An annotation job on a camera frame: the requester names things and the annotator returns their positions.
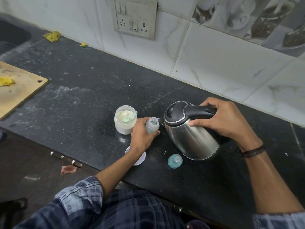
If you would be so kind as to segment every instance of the person's left hand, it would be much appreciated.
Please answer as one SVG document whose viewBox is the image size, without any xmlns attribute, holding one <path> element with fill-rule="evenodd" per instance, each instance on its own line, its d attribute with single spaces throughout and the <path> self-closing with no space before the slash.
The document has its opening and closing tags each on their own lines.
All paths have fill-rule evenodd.
<svg viewBox="0 0 305 229">
<path fill-rule="evenodd" d="M 150 117 L 139 118 L 132 130 L 132 141 L 130 142 L 130 151 L 142 155 L 153 142 L 153 139 L 160 134 L 160 131 L 149 133 L 146 131 L 145 124 Z"/>
</svg>

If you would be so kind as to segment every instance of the switch plate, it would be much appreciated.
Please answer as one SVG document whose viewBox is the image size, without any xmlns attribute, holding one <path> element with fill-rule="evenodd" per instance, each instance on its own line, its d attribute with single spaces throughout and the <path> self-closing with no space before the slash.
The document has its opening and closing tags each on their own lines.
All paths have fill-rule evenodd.
<svg viewBox="0 0 305 229">
<path fill-rule="evenodd" d="M 155 39 L 156 0 L 110 0 L 114 30 Z"/>
</svg>

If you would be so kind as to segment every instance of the plaid shirt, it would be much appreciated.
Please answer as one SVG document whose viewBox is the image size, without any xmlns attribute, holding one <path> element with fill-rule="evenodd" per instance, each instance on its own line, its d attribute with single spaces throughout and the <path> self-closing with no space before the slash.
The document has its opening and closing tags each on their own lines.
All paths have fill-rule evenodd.
<svg viewBox="0 0 305 229">
<path fill-rule="evenodd" d="M 104 202 L 96 177 L 60 191 L 15 228 L 187 228 L 179 215 L 148 191 L 113 192 Z M 255 215 L 257 229 L 305 228 L 305 214 Z"/>
</svg>

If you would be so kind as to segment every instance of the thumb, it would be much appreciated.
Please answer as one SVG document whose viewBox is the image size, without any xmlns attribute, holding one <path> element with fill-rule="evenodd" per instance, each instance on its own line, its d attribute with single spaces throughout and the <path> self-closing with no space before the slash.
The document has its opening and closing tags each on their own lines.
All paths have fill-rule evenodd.
<svg viewBox="0 0 305 229">
<path fill-rule="evenodd" d="M 189 123 L 189 126 L 201 126 L 201 127 L 208 127 L 210 125 L 210 119 L 196 119 Z"/>
<path fill-rule="evenodd" d="M 153 138 L 155 138 L 156 136 L 158 136 L 161 132 L 159 130 L 157 131 L 153 131 L 150 134 L 153 136 Z"/>
</svg>

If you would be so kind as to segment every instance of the black sink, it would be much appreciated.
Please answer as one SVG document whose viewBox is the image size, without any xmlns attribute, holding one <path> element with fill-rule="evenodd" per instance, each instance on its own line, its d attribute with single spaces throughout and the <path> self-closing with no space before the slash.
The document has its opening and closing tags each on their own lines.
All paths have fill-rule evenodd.
<svg viewBox="0 0 305 229">
<path fill-rule="evenodd" d="M 0 55 L 32 38 L 31 33 L 0 19 Z"/>
</svg>

